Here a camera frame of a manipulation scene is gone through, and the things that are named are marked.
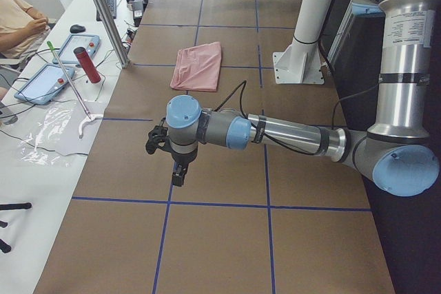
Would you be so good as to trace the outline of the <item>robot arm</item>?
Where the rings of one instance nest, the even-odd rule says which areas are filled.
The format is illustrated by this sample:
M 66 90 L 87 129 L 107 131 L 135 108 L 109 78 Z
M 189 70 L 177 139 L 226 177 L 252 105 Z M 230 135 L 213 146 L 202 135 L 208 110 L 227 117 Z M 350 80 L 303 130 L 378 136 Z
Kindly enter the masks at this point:
M 431 36 L 440 0 L 352 0 L 353 13 L 385 16 L 376 121 L 365 132 L 293 123 L 233 110 L 204 109 L 188 95 L 167 104 L 164 150 L 181 186 L 200 144 L 244 149 L 269 143 L 308 156 L 327 156 L 357 169 L 395 196 L 415 196 L 431 187 L 440 163 L 427 147 L 422 125 L 429 84 Z

